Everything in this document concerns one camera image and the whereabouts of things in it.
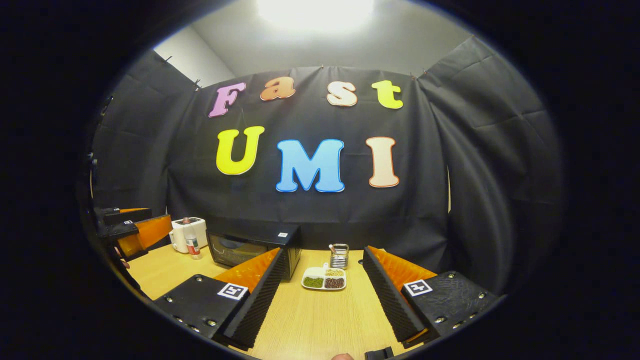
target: wooden table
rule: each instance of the wooden table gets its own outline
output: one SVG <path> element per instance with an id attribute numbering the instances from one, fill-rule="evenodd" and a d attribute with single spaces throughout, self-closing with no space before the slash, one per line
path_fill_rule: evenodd
<path id="1" fill-rule="evenodd" d="M 229 268 L 214 263 L 208 247 L 201 252 L 202 259 L 193 260 L 167 245 L 130 261 L 129 272 L 155 300 L 192 275 L 215 277 Z M 305 269 L 322 266 L 328 262 L 329 253 L 302 250 L 293 278 L 278 287 L 255 346 L 247 352 L 236 350 L 265 360 L 330 360 L 345 352 L 362 360 L 365 352 L 388 346 L 395 355 L 412 349 L 404 349 L 396 341 L 371 282 L 358 264 L 362 250 L 349 251 L 347 287 L 343 290 L 302 287 Z"/>

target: white wall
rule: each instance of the white wall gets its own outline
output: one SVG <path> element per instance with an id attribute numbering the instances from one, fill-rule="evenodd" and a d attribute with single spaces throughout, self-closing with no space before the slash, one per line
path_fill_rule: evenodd
<path id="1" fill-rule="evenodd" d="M 209 45 L 191 27 L 180 30 L 158 44 L 154 50 L 192 81 L 205 87 L 236 76 L 229 70 Z"/>

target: bottle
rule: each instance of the bottle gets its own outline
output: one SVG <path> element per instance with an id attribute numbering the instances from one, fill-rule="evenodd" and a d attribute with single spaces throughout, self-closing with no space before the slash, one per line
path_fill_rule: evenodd
<path id="1" fill-rule="evenodd" d="M 182 233 L 184 234 L 184 241 L 187 243 L 187 249 L 189 249 L 191 258 L 194 260 L 202 259 L 200 247 L 198 246 L 198 238 L 196 237 L 196 229 L 191 225 L 189 218 L 182 219 Z"/>

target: finger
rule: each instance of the finger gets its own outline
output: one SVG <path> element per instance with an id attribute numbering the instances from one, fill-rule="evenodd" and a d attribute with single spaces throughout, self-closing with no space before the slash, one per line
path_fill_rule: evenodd
<path id="1" fill-rule="evenodd" d="M 353 358 L 351 357 L 351 355 L 345 353 L 345 354 L 338 354 L 332 357 L 331 360 L 353 360 Z"/>

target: ceiling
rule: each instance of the ceiling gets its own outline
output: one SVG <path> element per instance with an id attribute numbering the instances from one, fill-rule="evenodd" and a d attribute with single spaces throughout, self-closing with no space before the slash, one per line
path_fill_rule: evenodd
<path id="1" fill-rule="evenodd" d="M 373 0 L 364 23 L 343 31 L 277 26 L 258 1 L 235 1 L 192 24 L 235 76 L 320 65 L 421 74 L 470 36 L 446 14 L 406 0 Z M 318 6 L 329 0 L 298 1 L 309 14 L 326 13 Z"/>

